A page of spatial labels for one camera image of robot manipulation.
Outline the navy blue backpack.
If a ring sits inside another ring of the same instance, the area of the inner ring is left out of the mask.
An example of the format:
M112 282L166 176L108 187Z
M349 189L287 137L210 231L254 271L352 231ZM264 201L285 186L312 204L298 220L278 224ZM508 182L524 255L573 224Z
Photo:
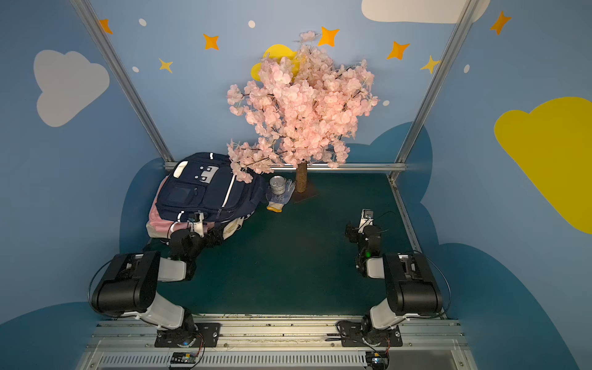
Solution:
M156 208L164 220L224 223L252 214L261 202L266 181L251 174L240 181L227 155L196 153L178 162L157 194Z

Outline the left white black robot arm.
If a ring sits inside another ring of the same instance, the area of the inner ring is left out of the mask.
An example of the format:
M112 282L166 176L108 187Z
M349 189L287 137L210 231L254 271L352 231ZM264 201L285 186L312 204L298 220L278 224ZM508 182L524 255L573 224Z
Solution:
M193 335L197 329L192 314L160 295L157 285L191 280L203 249L221 245L231 235L221 224L203 231L186 228L166 239L168 257L160 251L117 254L105 263L99 282L89 283L89 305L104 316L132 317L165 333Z

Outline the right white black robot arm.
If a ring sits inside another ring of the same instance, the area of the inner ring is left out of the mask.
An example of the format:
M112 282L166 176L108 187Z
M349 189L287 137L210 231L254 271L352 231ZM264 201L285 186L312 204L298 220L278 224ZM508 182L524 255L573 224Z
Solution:
M362 320L366 335L388 331L408 318L428 318L442 312L442 293L428 259L416 251L382 253L383 230L371 220L347 224L345 237L358 246L356 270L385 283L385 298Z

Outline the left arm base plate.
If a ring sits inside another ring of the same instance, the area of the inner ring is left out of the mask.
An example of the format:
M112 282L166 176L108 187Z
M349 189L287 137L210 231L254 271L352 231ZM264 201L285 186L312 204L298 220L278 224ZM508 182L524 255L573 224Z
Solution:
M196 323L189 328L158 330L155 348L215 348L220 338L220 323Z

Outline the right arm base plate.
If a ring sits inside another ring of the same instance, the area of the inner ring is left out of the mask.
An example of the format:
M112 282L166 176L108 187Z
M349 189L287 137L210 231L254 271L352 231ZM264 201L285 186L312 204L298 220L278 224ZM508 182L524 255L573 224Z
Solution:
M343 347L402 347L402 335L399 326L376 329L369 322L342 320L336 323L336 329Z

